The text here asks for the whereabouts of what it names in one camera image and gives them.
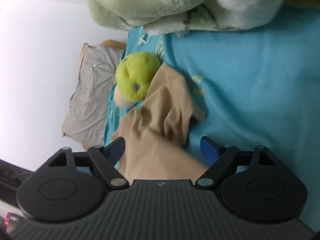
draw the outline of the purple eye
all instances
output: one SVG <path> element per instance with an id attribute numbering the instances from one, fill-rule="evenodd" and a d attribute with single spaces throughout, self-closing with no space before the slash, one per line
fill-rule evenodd
<path id="1" fill-rule="evenodd" d="M 138 84 L 135 84 L 134 86 L 133 86 L 133 89 L 135 90 L 135 91 L 139 91 L 140 90 L 140 85 L 138 85 Z"/>

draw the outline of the wrinkled gray fabric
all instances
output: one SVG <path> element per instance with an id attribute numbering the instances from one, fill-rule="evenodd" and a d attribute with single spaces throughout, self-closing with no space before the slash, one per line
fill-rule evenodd
<path id="1" fill-rule="evenodd" d="M 78 85 L 70 100 L 70 108 L 63 123 L 63 133 L 91 147 L 103 145 L 108 111 L 107 99 L 115 84 L 116 68 L 123 50 L 85 46 Z"/>

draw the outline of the bed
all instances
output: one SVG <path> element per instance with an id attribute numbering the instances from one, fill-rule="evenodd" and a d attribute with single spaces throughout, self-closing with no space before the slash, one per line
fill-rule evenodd
<path id="1" fill-rule="evenodd" d="M 199 161 L 206 163 L 202 136 L 242 150 L 268 147 L 308 188 L 300 218 L 318 231 L 320 3 L 311 2 L 315 8 L 285 5 L 270 24 L 246 32 L 194 31 L 179 38 L 174 33 L 148 36 L 140 27 L 129 32 L 121 59 L 149 51 L 185 76 L 207 115 L 205 122 L 190 123 L 186 150 Z M 114 89 L 108 95 L 105 146 L 129 111 L 115 105 Z"/>

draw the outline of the brown cloth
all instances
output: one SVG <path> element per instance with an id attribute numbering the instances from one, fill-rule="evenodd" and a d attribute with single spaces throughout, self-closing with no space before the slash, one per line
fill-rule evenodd
<path id="1" fill-rule="evenodd" d="M 111 137 L 124 137 L 126 143 L 119 172 L 130 183 L 135 179 L 195 182 L 208 167 L 182 148 L 188 141 L 192 116 L 198 121 L 205 119 L 185 78 L 163 63 L 140 109 L 135 107 L 123 116 Z"/>

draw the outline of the yellow-green stuffed toy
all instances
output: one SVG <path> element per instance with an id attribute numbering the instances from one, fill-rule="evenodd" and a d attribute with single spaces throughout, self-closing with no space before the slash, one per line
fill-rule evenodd
<path id="1" fill-rule="evenodd" d="M 116 70 L 117 85 L 114 92 L 116 105 L 130 108 L 145 99 L 160 65 L 158 57 L 147 51 L 126 56 Z"/>

